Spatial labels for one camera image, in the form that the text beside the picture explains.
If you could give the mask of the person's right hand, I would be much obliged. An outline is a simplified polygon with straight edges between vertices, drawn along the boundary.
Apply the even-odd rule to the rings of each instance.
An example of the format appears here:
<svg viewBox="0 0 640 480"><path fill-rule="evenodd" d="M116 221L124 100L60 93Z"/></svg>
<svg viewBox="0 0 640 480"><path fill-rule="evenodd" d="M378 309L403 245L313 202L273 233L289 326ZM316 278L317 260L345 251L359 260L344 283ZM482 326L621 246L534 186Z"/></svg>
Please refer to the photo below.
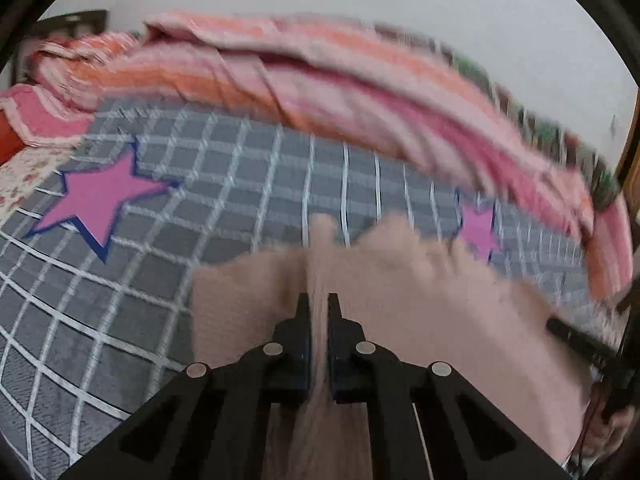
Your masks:
<svg viewBox="0 0 640 480"><path fill-rule="evenodd" d="M575 453L578 457L601 458L616 452L637 420L637 410L629 405L613 414L606 422L602 418L605 400L593 396L585 412L582 432Z"/></svg>

